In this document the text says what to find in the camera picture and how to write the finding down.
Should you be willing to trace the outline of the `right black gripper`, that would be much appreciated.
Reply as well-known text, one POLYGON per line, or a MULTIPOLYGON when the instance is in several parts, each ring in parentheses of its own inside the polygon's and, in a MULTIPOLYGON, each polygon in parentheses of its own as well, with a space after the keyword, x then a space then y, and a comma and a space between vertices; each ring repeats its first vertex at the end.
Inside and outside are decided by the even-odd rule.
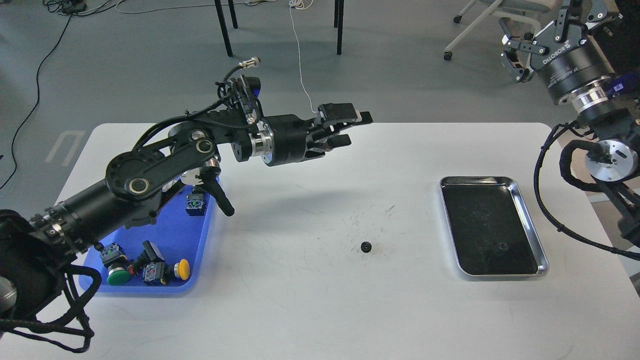
POLYGON ((569 94, 598 80, 611 79, 615 71, 590 30, 619 18, 614 0, 563 0, 555 23, 549 23, 535 40, 521 35, 503 36, 500 63, 515 83, 528 82, 534 70, 554 105, 569 94))

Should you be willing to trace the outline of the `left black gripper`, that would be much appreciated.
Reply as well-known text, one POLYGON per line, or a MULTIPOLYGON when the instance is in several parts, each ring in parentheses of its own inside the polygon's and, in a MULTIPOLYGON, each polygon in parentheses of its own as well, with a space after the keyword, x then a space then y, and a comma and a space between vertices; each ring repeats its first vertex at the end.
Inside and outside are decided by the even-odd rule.
MULTIPOLYGON (((267 116, 265 125, 272 135, 272 151, 263 156, 263 162, 269 167, 299 163, 322 158, 336 148, 350 146, 348 134, 314 134, 312 141, 309 133, 314 128, 314 120, 302 120, 295 114, 267 116)), ((373 117, 368 111, 358 111, 352 103, 329 103, 318 107, 315 128, 329 132, 340 132, 352 126, 370 125, 373 117)))

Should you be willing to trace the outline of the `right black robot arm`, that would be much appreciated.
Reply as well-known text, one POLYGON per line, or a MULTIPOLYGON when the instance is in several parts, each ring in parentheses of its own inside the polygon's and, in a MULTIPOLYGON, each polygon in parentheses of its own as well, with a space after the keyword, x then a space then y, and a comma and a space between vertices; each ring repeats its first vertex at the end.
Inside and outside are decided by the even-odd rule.
POLYGON ((594 242, 560 223, 544 205, 538 184, 553 142, 567 131, 586 128, 593 139, 577 134, 564 146, 558 160, 560 175, 581 191, 606 195, 622 216, 618 222, 622 237, 638 246, 639 195, 626 181, 639 176, 639 122, 620 97, 607 94, 606 86, 616 74, 594 39, 594 31, 620 16, 613 0, 593 0, 586 16, 581 0, 564 0, 554 21, 522 36, 514 14, 501 14, 505 45, 500 60, 515 82, 528 82, 537 73, 556 105, 570 102, 578 112, 576 120, 551 130, 535 162, 533 187, 542 214, 572 239, 638 261, 637 252, 594 242))

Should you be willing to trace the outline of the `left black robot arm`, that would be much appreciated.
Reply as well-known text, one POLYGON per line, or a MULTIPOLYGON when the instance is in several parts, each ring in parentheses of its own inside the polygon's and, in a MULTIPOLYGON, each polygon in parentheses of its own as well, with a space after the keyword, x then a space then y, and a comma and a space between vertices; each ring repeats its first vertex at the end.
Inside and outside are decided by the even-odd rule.
POLYGON ((228 217, 235 212, 218 182, 218 146, 230 144, 238 162, 261 157, 266 166, 322 158, 352 142, 342 130, 370 125, 369 112, 351 103, 322 104, 302 120, 265 116, 261 82, 233 77, 258 66, 258 57, 234 66, 216 83, 208 107, 159 121, 131 150, 116 155, 103 179, 31 219, 1 210, 1 333, 48 342, 71 353, 89 350, 94 331, 85 306, 98 291, 98 270, 75 265, 89 248, 124 227, 155 224, 160 211, 186 185, 212 196, 228 217))

